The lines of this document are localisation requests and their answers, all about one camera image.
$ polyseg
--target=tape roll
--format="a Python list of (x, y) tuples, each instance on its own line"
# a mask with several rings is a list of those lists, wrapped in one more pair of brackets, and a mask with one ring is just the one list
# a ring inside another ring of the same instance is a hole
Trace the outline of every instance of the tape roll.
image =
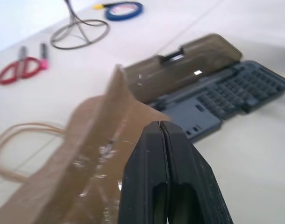
[(106, 19), (110, 21), (128, 20), (143, 12), (143, 5), (138, 2), (127, 2), (109, 7), (105, 12)]

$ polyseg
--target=brown paper bag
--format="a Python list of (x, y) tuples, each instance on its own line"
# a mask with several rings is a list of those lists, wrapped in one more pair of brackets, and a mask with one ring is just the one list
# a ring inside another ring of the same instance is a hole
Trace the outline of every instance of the brown paper bag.
[(168, 117), (135, 100), (117, 66), (106, 94), (75, 110), (61, 147), (0, 209), (0, 224), (115, 224), (124, 165), (154, 120)]

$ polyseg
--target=open plastic case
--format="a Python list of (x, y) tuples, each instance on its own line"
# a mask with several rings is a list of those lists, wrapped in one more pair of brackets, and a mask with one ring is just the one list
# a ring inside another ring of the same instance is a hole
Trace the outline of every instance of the open plastic case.
[(212, 34), (125, 69), (135, 97), (169, 115), (187, 137), (216, 131), (224, 120), (249, 113), (285, 91), (285, 78)]

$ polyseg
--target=red scissors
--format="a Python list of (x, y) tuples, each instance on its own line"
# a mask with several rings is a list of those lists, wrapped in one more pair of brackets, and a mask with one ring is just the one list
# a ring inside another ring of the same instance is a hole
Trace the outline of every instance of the red scissors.
[[(19, 50), (18, 61), (9, 64), (0, 72), (0, 85), (7, 85), (16, 82), (19, 79), (33, 77), (41, 70), (47, 69), (47, 46), (44, 43), (41, 45), (41, 56), (41, 60), (34, 57), (27, 57), (27, 48), (25, 46), (21, 47)], [(36, 68), (29, 71), (29, 65), (31, 63), (36, 64)], [(12, 71), (12, 76), (5, 78), (10, 71)]]

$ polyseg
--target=white table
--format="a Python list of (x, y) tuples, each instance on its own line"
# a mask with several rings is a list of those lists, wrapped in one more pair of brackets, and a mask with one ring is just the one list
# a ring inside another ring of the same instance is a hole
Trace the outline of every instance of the white table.
[[(81, 101), (103, 93), (116, 63), (129, 65), (165, 54), (212, 32), (224, 36), (246, 59), (285, 77), (285, 0), (140, 2), (145, 13), (110, 22), (112, 30), (104, 40), (72, 51), (50, 48), (48, 71), (0, 86), (0, 132), (31, 121), (64, 127)], [(103, 12), (88, 9), (80, 16), (102, 18)], [(48, 42), (59, 26), (0, 52), (0, 69), (16, 59), (21, 45), (39, 57), (39, 43)], [(53, 136), (24, 134), (7, 145), (0, 163), (30, 175), (60, 143)], [(212, 166), (235, 224), (285, 224), (285, 95), (249, 115), (228, 120), (195, 146)], [(0, 178), (0, 206), (19, 186)]]
[[(98, 0), (71, 0), (75, 11)], [(0, 51), (68, 17), (64, 0), (0, 1)]]

